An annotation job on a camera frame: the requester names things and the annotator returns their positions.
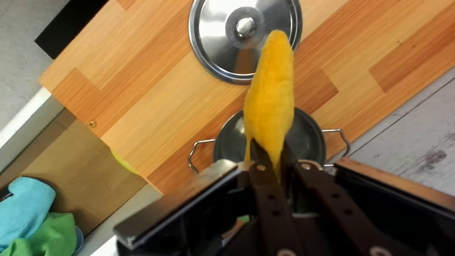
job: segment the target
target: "banana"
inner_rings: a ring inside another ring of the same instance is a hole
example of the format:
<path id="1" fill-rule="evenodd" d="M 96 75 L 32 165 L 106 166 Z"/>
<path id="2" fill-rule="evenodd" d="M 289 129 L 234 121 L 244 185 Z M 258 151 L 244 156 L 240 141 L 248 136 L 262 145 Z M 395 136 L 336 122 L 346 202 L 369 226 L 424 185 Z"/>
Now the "banana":
<path id="1" fill-rule="evenodd" d="M 294 54 L 282 31 L 268 34 L 242 105 L 245 159 L 254 139 L 268 155 L 279 182 L 279 155 L 294 119 Z"/>

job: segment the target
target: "green cloth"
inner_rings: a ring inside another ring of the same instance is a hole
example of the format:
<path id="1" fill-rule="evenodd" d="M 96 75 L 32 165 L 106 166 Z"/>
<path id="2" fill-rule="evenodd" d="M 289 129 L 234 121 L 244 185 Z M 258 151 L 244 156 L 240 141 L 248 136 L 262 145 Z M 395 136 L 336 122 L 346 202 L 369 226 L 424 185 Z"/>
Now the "green cloth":
<path id="1" fill-rule="evenodd" d="M 15 239 L 0 256 L 70 256 L 75 243 L 72 215 L 48 213 L 35 233 Z"/>

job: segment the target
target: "stainless steel pot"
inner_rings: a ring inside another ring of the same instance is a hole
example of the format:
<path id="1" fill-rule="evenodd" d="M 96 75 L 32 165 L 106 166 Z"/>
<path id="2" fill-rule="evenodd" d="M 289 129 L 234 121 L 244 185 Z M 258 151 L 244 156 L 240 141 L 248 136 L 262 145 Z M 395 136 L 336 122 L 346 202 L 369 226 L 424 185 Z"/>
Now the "stainless steel pot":
<path id="1" fill-rule="evenodd" d="M 292 125 L 285 135 L 285 141 L 297 155 L 298 159 L 315 161 L 319 165 L 329 168 L 332 163 L 325 163 L 325 141 L 324 134 L 338 134 L 345 143 L 345 151 L 342 156 L 349 153 L 349 142 L 341 129 L 321 129 L 316 122 L 304 111 L 294 109 Z M 213 162 L 217 159 L 230 159 L 233 162 L 241 162 L 244 158 L 245 136 L 244 136 L 244 124 L 242 112 L 237 112 L 227 119 L 221 131 L 217 134 L 215 139 L 200 139 L 196 141 L 191 146 L 191 151 L 187 155 L 187 166 L 198 173 L 198 169 L 194 166 L 191 158 L 194 156 L 197 146 L 200 143 L 214 142 L 213 149 Z"/>

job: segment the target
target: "towel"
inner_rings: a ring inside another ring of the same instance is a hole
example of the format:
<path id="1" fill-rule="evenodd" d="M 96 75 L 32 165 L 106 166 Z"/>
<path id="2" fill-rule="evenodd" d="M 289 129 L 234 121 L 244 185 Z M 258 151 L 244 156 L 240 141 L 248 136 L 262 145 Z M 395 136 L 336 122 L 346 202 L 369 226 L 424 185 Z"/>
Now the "towel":
<path id="1" fill-rule="evenodd" d="M 26 239 L 15 239 L 0 256 L 70 256 L 76 233 L 70 213 L 48 213 L 41 227 Z"/>
<path id="2" fill-rule="evenodd" d="M 0 252 L 14 239 L 31 236 L 43 222 L 55 190 L 32 178 L 14 179 L 0 202 Z"/>

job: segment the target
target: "floor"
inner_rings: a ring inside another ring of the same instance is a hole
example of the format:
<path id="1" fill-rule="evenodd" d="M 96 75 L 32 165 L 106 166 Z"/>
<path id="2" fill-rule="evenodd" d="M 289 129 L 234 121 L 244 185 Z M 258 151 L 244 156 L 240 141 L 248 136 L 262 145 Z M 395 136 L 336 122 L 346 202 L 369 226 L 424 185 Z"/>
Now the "floor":
<path id="1" fill-rule="evenodd" d="M 39 89 L 51 58 L 33 42 L 68 0 L 0 1 L 0 129 Z"/>
<path id="2" fill-rule="evenodd" d="M 353 142 L 351 156 L 455 195 L 455 68 Z"/>

